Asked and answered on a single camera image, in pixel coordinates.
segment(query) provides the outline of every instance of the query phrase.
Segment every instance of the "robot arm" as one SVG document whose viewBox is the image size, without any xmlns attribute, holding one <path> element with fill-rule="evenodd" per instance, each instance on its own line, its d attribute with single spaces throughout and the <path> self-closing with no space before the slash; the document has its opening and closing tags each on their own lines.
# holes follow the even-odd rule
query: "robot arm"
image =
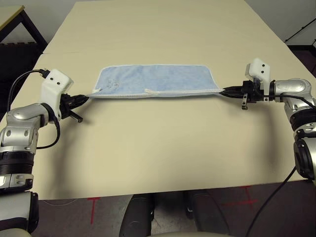
<svg viewBox="0 0 316 237">
<path fill-rule="evenodd" d="M 85 103 L 88 97 L 63 94 L 72 83 L 53 69 L 42 83 L 39 103 L 13 109 L 6 115 L 7 126 L 0 132 L 0 231 L 19 228 L 31 233 L 37 226 L 38 195 L 28 191 L 33 186 L 34 155 L 37 149 L 58 141 L 60 119 L 73 117 L 82 121 L 71 109 Z M 49 122 L 56 125 L 57 138 L 49 146 L 37 147 L 38 130 Z"/>
<path fill-rule="evenodd" d="M 242 86 L 224 88 L 221 94 L 241 98 L 243 110 L 248 109 L 247 103 L 257 101 L 284 102 L 294 131 L 296 169 L 302 177 L 316 184 L 316 99 L 311 95 L 311 84 L 305 79 L 270 81 L 270 67 L 258 58 L 247 66 L 246 75 L 250 80 L 244 81 Z"/>
</svg>

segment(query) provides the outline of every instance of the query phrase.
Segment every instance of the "table leg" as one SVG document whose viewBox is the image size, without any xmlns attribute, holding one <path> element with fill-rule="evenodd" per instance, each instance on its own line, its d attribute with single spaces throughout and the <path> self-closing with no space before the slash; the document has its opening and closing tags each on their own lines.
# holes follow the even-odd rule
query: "table leg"
<svg viewBox="0 0 316 237">
<path fill-rule="evenodd" d="M 7 37 L 8 34 L 10 34 L 10 32 L 13 31 L 13 29 L 21 23 L 21 21 L 22 16 L 20 16 L 19 14 L 16 17 L 14 17 L 12 21 L 10 21 L 2 30 L 0 30 L 0 42 L 4 40 L 4 38 Z"/>
<path fill-rule="evenodd" d="M 26 12 L 23 10 L 20 12 L 21 17 L 23 18 L 22 24 L 27 29 L 27 31 L 31 34 L 33 39 L 38 43 L 39 48 L 41 51 L 44 51 L 44 49 L 47 46 L 46 40 L 43 38 L 43 36 L 40 34 L 36 26 L 33 24 L 33 22 L 30 20 L 29 16 L 26 14 Z"/>
</svg>

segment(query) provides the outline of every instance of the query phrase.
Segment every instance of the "beige tabletop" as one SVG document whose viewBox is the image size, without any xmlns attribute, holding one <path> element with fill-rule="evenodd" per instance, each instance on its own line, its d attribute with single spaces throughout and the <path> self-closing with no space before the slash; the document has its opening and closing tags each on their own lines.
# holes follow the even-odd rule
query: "beige tabletop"
<svg viewBox="0 0 316 237">
<path fill-rule="evenodd" d="M 10 21 L 12 21 L 24 6 L 3 6 L 0 7 L 0 30 L 2 30 Z"/>
<path fill-rule="evenodd" d="M 315 78 L 241 0 L 77 2 L 35 68 L 66 73 L 71 95 L 89 94 L 102 68 L 126 64 L 202 64 L 223 88 L 241 85 L 255 57 L 273 79 L 307 79 L 316 95 Z M 41 82 L 29 76 L 12 107 L 36 102 Z M 94 99 L 75 112 L 83 123 L 61 121 L 58 144 L 37 150 L 40 199 L 280 182 L 294 167 L 282 103 L 243 111 L 219 96 Z M 55 136 L 53 125 L 42 128 L 38 145 Z"/>
</svg>

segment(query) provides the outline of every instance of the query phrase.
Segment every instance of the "wall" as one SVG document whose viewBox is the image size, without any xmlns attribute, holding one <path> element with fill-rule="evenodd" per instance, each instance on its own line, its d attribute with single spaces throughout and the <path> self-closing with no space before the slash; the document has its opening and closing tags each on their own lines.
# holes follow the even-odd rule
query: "wall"
<svg viewBox="0 0 316 237">
<path fill-rule="evenodd" d="M 316 0 L 245 1 L 282 41 L 285 41 L 316 17 Z M 290 39 L 287 44 L 311 45 L 314 39 L 316 39 L 316 22 Z"/>
<path fill-rule="evenodd" d="M 76 0 L 0 0 L 0 6 L 24 5 L 47 41 L 50 41 Z M 316 17 L 316 0 L 246 0 L 266 24 L 285 40 Z M 311 44 L 316 39 L 316 22 L 288 44 Z M 28 42 L 32 37 L 18 26 L 3 42 Z"/>
<path fill-rule="evenodd" d="M 30 19 L 49 42 L 76 1 L 79 0 L 0 0 L 0 6 L 24 5 Z M 28 41 L 34 40 L 20 24 L 2 42 Z"/>
</svg>

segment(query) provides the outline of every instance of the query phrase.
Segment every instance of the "blue towel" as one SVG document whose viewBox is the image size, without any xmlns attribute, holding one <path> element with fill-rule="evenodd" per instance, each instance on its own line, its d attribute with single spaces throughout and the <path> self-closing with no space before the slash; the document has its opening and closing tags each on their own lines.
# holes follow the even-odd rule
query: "blue towel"
<svg viewBox="0 0 316 237">
<path fill-rule="evenodd" d="M 95 98 L 177 97 L 217 94 L 210 70 L 201 65 L 123 65 L 104 68 Z"/>
</svg>

